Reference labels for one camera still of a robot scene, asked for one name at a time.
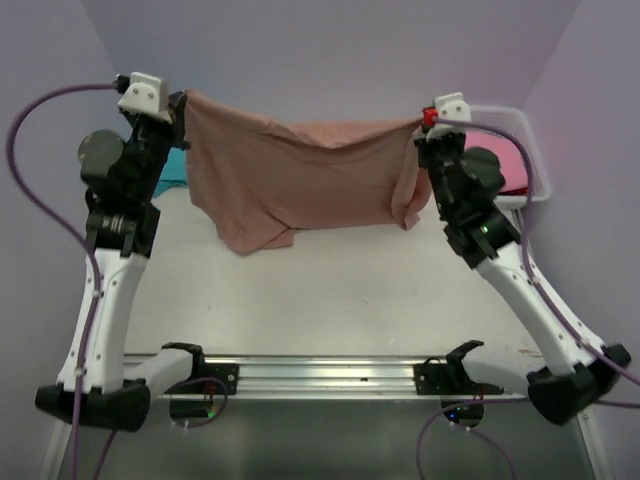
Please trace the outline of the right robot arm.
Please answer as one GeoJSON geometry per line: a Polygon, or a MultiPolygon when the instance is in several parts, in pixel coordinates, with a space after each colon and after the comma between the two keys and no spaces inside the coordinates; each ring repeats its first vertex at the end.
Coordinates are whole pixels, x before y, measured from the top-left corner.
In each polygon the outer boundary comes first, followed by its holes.
{"type": "Polygon", "coordinates": [[[528,398],[539,414],[563,425],[598,402],[626,373],[631,356],[606,344],[579,320],[535,269],[524,232],[496,205],[504,184],[497,157],[465,149],[467,122],[442,121],[414,140],[453,252],[507,303],[541,354],[531,364],[468,341],[441,371],[457,392],[501,387],[528,398]]]}

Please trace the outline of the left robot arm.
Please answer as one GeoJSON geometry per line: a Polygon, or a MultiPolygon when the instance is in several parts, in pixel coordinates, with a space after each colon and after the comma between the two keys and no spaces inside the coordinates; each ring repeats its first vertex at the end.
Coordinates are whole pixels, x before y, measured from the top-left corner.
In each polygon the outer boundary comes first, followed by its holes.
{"type": "Polygon", "coordinates": [[[139,282],[151,257],[160,212],[152,196],[172,149],[186,150],[187,96],[170,95],[164,120],[124,116],[128,139],[97,130],[78,147],[88,208],[86,279],[76,332],[52,385],[36,407],[68,424],[136,432],[153,400],[175,384],[201,390],[208,379],[201,347],[167,344],[138,369],[124,369],[124,343],[139,282]]]}

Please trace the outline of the dusty pink printed t-shirt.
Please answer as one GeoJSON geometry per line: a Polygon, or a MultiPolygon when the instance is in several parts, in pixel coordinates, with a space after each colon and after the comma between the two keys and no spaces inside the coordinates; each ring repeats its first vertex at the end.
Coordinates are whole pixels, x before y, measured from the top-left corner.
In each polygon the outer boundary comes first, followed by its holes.
{"type": "Polygon", "coordinates": [[[239,255],[288,247],[298,230],[409,230],[431,196],[417,118],[287,124],[194,89],[184,114],[191,202],[239,255]]]}

